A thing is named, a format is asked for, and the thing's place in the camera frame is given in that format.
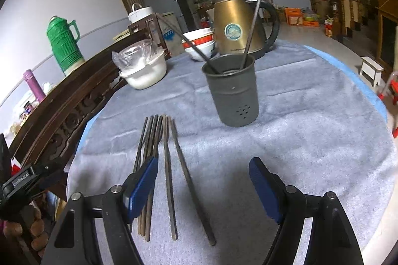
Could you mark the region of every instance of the blue gripper pad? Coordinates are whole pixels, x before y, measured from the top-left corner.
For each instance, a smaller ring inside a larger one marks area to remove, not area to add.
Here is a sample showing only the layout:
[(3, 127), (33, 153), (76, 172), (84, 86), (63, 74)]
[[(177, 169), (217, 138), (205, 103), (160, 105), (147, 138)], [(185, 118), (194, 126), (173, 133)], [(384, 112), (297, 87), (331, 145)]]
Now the blue gripper pad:
[(130, 174), (123, 186), (123, 204), (127, 210), (129, 222), (137, 218), (147, 203), (148, 195), (155, 185), (155, 179), (158, 175), (158, 158), (149, 157), (141, 168), (133, 174)]
[(265, 212), (280, 224), (284, 217), (281, 208), (285, 196), (283, 188), (278, 185), (273, 175), (258, 157), (250, 160), (249, 175)]

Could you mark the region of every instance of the green thermos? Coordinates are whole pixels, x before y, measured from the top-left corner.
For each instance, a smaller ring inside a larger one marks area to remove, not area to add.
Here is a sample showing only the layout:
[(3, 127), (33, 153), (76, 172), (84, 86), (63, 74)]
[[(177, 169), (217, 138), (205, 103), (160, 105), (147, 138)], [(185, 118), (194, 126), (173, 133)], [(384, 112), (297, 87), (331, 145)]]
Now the green thermos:
[[(70, 31), (70, 26), (73, 26), (76, 30), (76, 39)], [(80, 33), (75, 20), (68, 24), (66, 19), (53, 16), (47, 28), (47, 37), (55, 59), (66, 76), (85, 62), (77, 46)]]

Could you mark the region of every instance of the green thermos handle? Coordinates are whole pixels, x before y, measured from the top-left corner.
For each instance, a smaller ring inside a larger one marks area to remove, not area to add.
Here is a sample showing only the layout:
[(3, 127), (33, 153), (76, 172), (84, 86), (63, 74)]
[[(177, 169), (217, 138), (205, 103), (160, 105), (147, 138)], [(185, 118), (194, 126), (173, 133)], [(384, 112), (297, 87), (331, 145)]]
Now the green thermos handle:
[(77, 38), (75, 39), (75, 42), (77, 43), (78, 40), (80, 39), (80, 33), (79, 33), (79, 29), (77, 29), (77, 26), (76, 26), (76, 20), (72, 20), (72, 21), (68, 24), (68, 27), (69, 27), (69, 28), (70, 28), (70, 26), (75, 27), (75, 31), (76, 31), (76, 33), (77, 33)]

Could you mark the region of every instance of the purple thermos bottle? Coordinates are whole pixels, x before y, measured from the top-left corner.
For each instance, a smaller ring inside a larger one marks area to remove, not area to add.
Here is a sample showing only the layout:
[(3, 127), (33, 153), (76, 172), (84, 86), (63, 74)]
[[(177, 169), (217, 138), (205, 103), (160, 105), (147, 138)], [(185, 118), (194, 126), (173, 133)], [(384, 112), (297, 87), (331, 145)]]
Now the purple thermos bottle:
[(27, 82), (27, 85), (29, 86), (29, 88), (32, 90), (37, 101), (39, 101), (39, 102), (43, 101), (43, 99), (45, 98), (46, 95), (44, 94), (44, 92), (41, 89), (39, 83), (37, 82), (35, 76), (33, 75), (32, 70), (30, 70), (30, 69), (27, 70), (23, 74), (23, 78)]

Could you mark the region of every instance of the orange box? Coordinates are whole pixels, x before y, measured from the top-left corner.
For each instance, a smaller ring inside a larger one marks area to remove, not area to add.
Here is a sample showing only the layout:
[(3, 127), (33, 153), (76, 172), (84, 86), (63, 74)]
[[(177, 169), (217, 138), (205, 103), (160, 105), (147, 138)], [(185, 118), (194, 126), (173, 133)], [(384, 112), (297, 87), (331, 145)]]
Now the orange box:
[(299, 8), (286, 8), (285, 9), (285, 15), (286, 15), (286, 20), (287, 20), (287, 24), (288, 25), (298, 25), (298, 24), (301, 25), (302, 24), (301, 9), (299, 9)]
[(319, 22), (318, 21), (306, 21), (306, 20), (304, 20), (303, 25), (304, 26), (310, 26), (310, 27), (319, 27)]

